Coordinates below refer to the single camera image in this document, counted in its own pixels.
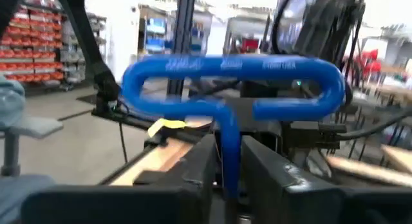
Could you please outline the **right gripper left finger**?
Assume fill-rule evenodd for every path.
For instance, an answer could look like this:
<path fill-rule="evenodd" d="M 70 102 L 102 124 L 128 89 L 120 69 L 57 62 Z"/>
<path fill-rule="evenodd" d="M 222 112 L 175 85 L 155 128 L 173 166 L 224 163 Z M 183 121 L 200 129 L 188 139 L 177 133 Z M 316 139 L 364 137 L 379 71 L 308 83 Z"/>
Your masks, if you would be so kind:
<path fill-rule="evenodd" d="M 208 223 L 215 177 L 216 143 L 204 136 L 168 171 L 144 170 L 133 185 L 138 196 L 137 224 Z"/>

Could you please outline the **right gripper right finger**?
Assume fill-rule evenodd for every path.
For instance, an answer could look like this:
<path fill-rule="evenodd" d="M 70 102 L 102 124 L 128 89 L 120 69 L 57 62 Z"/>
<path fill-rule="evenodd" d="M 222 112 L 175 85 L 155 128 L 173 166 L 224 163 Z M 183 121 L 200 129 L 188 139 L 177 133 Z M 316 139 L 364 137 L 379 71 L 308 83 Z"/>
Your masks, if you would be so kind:
<path fill-rule="evenodd" d="M 241 143 L 241 163 L 253 223 L 334 224 L 340 192 L 251 136 Z"/>

